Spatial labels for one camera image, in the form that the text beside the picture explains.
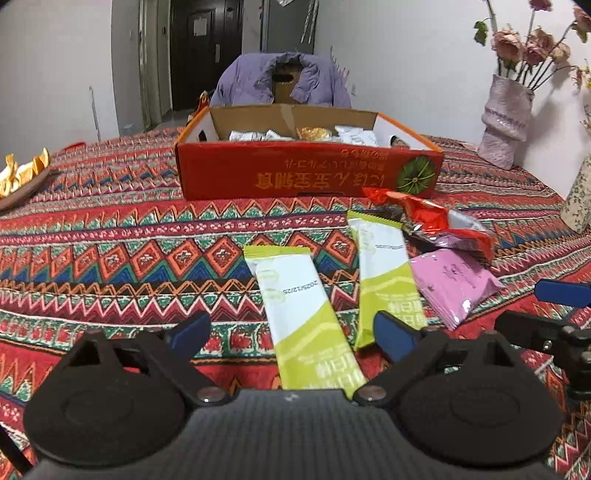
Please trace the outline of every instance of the paper notice on door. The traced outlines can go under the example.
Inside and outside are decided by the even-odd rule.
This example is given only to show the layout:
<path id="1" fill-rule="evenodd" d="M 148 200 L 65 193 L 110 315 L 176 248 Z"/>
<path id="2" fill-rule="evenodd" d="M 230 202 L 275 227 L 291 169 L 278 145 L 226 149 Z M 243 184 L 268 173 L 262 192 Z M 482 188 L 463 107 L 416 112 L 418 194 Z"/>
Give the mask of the paper notice on door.
<path id="1" fill-rule="evenodd" d="M 207 18 L 193 20 L 193 35 L 195 37 L 205 37 L 207 35 Z"/>

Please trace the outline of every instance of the floor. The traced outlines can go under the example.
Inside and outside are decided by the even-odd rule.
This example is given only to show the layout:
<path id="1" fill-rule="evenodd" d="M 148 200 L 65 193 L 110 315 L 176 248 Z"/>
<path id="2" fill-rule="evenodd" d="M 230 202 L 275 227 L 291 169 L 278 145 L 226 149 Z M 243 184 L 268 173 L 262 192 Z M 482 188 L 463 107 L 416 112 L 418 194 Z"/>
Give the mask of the floor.
<path id="1" fill-rule="evenodd" d="M 163 130 L 165 128 L 184 127 L 187 124 L 187 117 L 193 113 L 191 110 L 179 110 L 178 112 L 169 111 L 162 116 L 162 123 L 154 127 L 153 130 Z"/>

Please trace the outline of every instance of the patterned tablecloth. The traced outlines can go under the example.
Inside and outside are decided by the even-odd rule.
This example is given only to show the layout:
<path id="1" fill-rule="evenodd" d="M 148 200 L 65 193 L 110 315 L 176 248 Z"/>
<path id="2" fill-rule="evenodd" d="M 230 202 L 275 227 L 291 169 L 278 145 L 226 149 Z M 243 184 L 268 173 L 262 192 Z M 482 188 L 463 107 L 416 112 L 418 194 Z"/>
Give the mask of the patterned tablecloth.
<path id="1" fill-rule="evenodd" d="M 186 202 L 171 149 L 176 135 L 153 132 L 54 155 L 47 186 L 0 213 L 0 421 L 28 454 L 24 406 L 86 329 L 130 337 L 207 310 L 212 336 L 195 365 L 230 391 L 278 388 L 244 245 L 310 247 L 343 330 L 351 342 L 356 335 L 358 258 L 345 216 L 348 209 L 371 208 L 368 201 Z M 446 149 L 446 160 L 434 200 L 496 232 L 492 271 L 507 287 L 455 335 L 476 336 L 508 307 L 585 325 L 587 309 L 540 304 L 531 292 L 539 278 L 591 281 L 591 231 L 576 235 L 566 228 L 558 216 L 560 197 L 526 171 L 498 170 L 458 142 L 435 141 Z M 436 320 L 428 306 L 425 311 Z M 567 400 L 562 373 L 547 356 L 522 355 L 569 412 L 548 464 L 569 479 L 587 478 L 588 404 Z M 359 362 L 368 376 L 386 365 L 376 349 Z M 6 461 L 0 478 L 15 478 Z"/>

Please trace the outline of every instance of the pink vase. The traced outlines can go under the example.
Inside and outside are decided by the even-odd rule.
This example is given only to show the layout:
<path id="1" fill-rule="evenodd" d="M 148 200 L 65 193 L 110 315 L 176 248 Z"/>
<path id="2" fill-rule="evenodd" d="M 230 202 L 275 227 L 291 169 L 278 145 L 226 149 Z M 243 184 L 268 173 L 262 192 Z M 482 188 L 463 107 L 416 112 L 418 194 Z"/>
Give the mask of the pink vase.
<path id="1" fill-rule="evenodd" d="M 478 155 L 493 165 L 509 170 L 519 142 L 527 138 L 534 92 L 522 84 L 493 75 L 491 94 L 484 107 L 486 125 Z"/>

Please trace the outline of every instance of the red snack wrapper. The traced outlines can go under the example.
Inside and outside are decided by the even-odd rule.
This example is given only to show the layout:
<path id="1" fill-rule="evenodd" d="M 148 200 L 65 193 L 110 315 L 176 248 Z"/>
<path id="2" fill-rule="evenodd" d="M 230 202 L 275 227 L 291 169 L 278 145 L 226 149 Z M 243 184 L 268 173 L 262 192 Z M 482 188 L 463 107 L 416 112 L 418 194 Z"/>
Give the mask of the red snack wrapper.
<path id="1" fill-rule="evenodd" d="M 404 209 L 404 230 L 437 247 L 480 254 L 488 263 L 495 257 L 494 234 L 474 218 L 429 200 L 388 189 L 366 187 L 363 193 L 376 205 L 395 203 Z"/>

